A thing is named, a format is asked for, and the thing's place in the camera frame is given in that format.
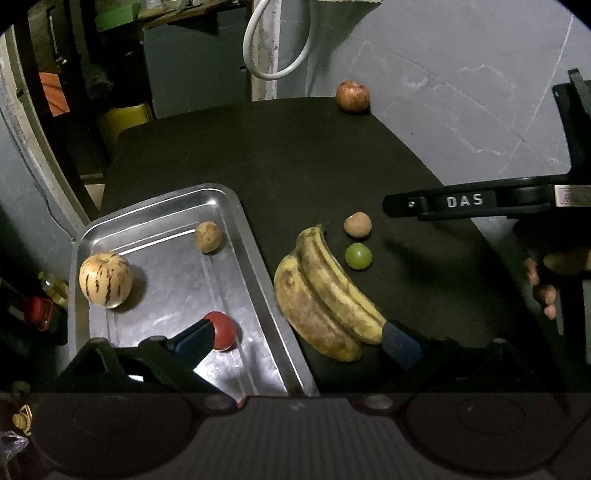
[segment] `red tomato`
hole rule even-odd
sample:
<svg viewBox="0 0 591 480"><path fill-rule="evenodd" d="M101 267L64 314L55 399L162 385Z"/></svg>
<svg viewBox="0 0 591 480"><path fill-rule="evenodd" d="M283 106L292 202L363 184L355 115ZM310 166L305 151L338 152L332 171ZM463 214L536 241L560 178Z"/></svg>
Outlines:
<svg viewBox="0 0 591 480"><path fill-rule="evenodd" d="M216 352L229 350L236 340L236 326L232 319L222 312L209 312L205 317L209 320L216 332L213 349Z"/></svg>

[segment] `black tabletop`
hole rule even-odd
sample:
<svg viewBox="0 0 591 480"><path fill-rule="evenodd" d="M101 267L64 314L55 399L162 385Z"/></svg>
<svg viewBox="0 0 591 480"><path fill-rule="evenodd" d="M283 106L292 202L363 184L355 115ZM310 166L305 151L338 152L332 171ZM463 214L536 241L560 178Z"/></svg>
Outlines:
<svg viewBox="0 0 591 480"><path fill-rule="evenodd" d="M119 139L101 214L207 182L238 194L271 276L298 233L318 223L344 265L352 241L343 222L363 211L374 226L366 241L374 261L364 272L346 270L387 319L465 346L504 337L545 355L535 320L472 221L383 214L385 195L441 183L371 114L343 113L332 98L304 98L214 108L131 128ZM394 371L379 347L366 347L355 364L339 364L300 344L326 392L370 390Z"/></svg>

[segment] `green object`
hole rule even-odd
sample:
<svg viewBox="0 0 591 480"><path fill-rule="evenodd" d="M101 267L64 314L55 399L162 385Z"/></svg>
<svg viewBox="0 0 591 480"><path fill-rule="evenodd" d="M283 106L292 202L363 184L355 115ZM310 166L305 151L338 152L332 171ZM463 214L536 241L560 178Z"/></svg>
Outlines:
<svg viewBox="0 0 591 480"><path fill-rule="evenodd" d="M373 259L371 250L364 244L352 244L345 251L345 261L354 270L364 270L371 265Z"/></svg>
<svg viewBox="0 0 591 480"><path fill-rule="evenodd" d="M123 5L97 15L95 25L97 32L104 32L111 28L134 22L138 18L138 13L142 8L141 3Z"/></svg>

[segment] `concrete wall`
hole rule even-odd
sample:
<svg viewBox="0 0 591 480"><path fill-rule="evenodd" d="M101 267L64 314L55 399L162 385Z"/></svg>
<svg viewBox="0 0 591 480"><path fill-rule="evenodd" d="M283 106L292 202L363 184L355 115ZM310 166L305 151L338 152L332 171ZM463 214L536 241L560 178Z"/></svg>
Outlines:
<svg viewBox="0 0 591 480"><path fill-rule="evenodd" d="M52 211L68 225L56 203ZM21 152L0 118L0 262L9 259L26 276L38 270L69 278L72 243L52 220Z"/></svg>
<svg viewBox="0 0 591 480"><path fill-rule="evenodd" d="M279 68L300 52L309 2L283 0ZM366 85L372 113L444 184L565 173L569 154L551 86L591 78L591 32L555 0L316 2L306 63L278 97ZM512 223L477 219L510 270Z"/></svg>

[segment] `stainless steel tray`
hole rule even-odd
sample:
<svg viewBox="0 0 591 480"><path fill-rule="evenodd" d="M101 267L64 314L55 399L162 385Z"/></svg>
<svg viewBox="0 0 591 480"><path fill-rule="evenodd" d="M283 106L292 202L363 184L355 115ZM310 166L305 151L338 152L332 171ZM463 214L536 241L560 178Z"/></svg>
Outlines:
<svg viewBox="0 0 591 480"><path fill-rule="evenodd" d="M213 255L195 246L193 232L211 220L223 232ZM89 304L78 285L82 262L115 251L129 261L134 286L116 309ZM241 400L318 390L296 338L281 314L271 279L237 195L216 184L172 192L89 225L70 269L69 357L92 337L135 346L151 335L172 337L219 310L240 326L239 348L211 352L196 368L203 378Z"/></svg>

